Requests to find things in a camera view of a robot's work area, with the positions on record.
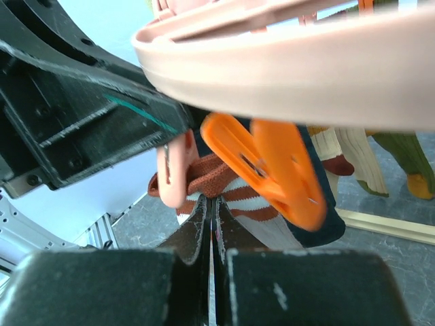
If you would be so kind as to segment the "dark navy sock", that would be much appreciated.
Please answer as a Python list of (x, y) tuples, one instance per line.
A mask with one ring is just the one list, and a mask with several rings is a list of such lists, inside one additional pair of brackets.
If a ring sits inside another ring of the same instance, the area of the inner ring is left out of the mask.
[(307, 127), (297, 125), (297, 128), (302, 140), (304, 141), (305, 147), (307, 148), (307, 152), (326, 201), (326, 217), (322, 226), (316, 232), (308, 232), (292, 225), (291, 223), (288, 223), (288, 227), (303, 247), (319, 247), (330, 244), (331, 242), (341, 238), (345, 233), (346, 225), (336, 211), (336, 201), (330, 188), (326, 172), (314, 148)]

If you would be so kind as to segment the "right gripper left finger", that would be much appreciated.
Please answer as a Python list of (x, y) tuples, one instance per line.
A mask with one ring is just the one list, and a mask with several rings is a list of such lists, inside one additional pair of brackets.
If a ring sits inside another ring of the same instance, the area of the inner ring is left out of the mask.
[(208, 201), (155, 249), (40, 251), (1, 296), (2, 325), (204, 325)]

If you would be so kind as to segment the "pink round clip hanger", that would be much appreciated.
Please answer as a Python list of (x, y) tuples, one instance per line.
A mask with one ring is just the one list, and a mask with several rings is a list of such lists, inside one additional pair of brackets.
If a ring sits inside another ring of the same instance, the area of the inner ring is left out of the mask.
[(434, 129), (434, 4), (308, 27), (333, 1), (172, 3), (132, 38), (149, 82), (222, 113), (372, 130)]

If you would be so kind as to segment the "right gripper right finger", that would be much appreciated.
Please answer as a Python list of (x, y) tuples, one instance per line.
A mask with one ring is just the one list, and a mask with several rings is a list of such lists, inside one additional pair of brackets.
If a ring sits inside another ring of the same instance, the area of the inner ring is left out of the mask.
[(387, 264), (344, 249), (272, 251), (212, 202), (219, 325), (410, 325)]

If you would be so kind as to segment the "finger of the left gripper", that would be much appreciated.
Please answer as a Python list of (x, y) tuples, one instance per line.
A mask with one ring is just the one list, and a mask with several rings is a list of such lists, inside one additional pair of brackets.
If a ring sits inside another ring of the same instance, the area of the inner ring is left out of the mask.
[(84, 180), (192, 125), (57, 1), (1, 2), (1, 186), (19, 198)]

